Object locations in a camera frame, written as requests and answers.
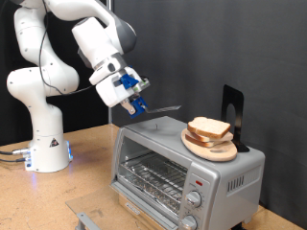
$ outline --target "wooden board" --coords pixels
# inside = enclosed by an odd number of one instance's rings
[[[201,147],[185,139],[187,129],[181,132],[181,140],[186,148],[196,155],[211,161],[229,161],[236,157],[237,148],[231,142],[227,141],[212,148]]]

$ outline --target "control knob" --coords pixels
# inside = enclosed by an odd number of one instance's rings
[[[190,194],[186,195],[185,200],[194,208],[201,206],[201,195],[198,192],[191,192]]]
[[[186,216],[179,224],[180,230],[195,230],[197,227],[198,224],[192,216]]]

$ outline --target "wooden table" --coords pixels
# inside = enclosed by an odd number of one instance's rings
[[[75,229],[78,219],[65,202],[95,193],[110,183],[117,130],[115,125],[106,125],[65,133],[74,160],[60,172],[26,172],[23,163],[0,162],[0,230]],[[23,142],[0,150],[11,151],[27,145],[28,142]],[[244,226],[248,230],[302,229],[261,206],[251,223]],[[146,228],[136,221],[129,229]]]

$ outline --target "black cable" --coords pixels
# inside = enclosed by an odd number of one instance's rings
[[[5,0],[5,1],[4,1],[3,5],[2,5],[2,8],[1,8],[1,11],[0,11],[0,18],[1,18],[1,16],[2,16],[3,10],[4,10],[4,8],[6,7],[6,5],[7,5],[8,2],[9,2],[9,0]]]
[[[4,161],[4,162],[24,162],[24,161],[26,161],[26,159],[25,158],[19,158],[19,159],[12,160],[12,161],[0,159],[0,161]]]
[[[48,84],[48,83],[45,81],[45,79],[43,78],[42,71],[41,71],[41,63],[40,63],[40,61],[41,61],[42,46],[43,46],[45,37],[46,37],[46,35],[47,35],[47,30],[48,30],[48,27],[49,27],[49,17],[48,17],[48,11],[47,11],[47,7],[46,7],[46,3],[45,3],[44,0],[42,0],[42,2],[43,2],[43,4],[44,4],[44,8],[45,8],[45,11],[46,11],[46,17],[47,17],[46,30],[45,30],[44,36],[43,36],[43,38],[42,38],[42,41],[41,41],[41,45],[40,45],[40,49],[39,49],[39,58],[38,58],[38,67],[39,67],[39,72],[40,72],[40,76],[41,76],[42,81],[43,81],[44,84],[46,84],[47,86],[56,89],[56,90],[61,94],[61,96],[70,96],[70,95],[73,95],[73,94],[81,93],[81,92],[83,92],[83,91],[85,91],[85,90],[87,90],[87,89],[90,89],[90,88],[94,87],[95,85],[91,85],[91,86],[89,86],[89,87],[87,87],[87,88],[85,88],[85,89],[81,89],[81,90],[78,90],[78,91],[76,91],[76,92],[71,92],[71,93],[68,93],[68,94],[64,94],[64,93],[60,92],[59,89],[56,88],[55,86]]]
[[[0,151],[0,154],[2,154],[2,155],[12,155],[12,152],[9,152],[9,151]]]

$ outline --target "oven vent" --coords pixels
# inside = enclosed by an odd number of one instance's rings
[[[227,193],[228,194],[233,193],[234,191],[237,191],[240,188],[247,186],[253,181],[258,180],[259,176],[260,176],[260,166],[244,174],[241,174],[234,179],[231,179],[230,181],[228,181],[227,184]]]

